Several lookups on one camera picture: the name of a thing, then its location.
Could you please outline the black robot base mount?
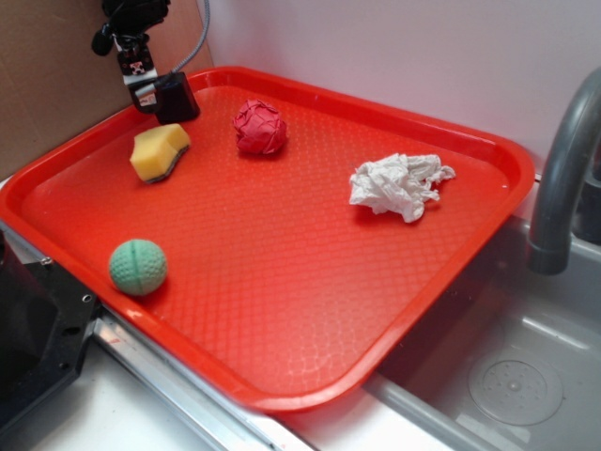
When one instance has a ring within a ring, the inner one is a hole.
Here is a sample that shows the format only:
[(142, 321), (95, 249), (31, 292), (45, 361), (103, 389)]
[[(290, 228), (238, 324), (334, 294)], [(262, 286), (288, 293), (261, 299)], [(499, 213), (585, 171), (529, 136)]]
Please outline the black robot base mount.
[(1, 238), (1, 433), (81, 374), (98, 297), (57, 263), (23, 263)]

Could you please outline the black gripper with marker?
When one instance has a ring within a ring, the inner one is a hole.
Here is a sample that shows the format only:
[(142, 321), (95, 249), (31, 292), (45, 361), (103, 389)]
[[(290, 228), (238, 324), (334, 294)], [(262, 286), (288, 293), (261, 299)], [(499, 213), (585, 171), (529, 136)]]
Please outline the black gripper with marker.
[(94, 54), (108, 55), (114, 47), (117, 62), (128, 85), (133, 106), (143, 114), (156, 114), (163, 107), (159, 79), (137, 82), (139, 77), (156, 77), (155, 65), (147, 47), (147, 31), (164, 22), (169, 1), (102, 1), (106, 22), (92, 39)]

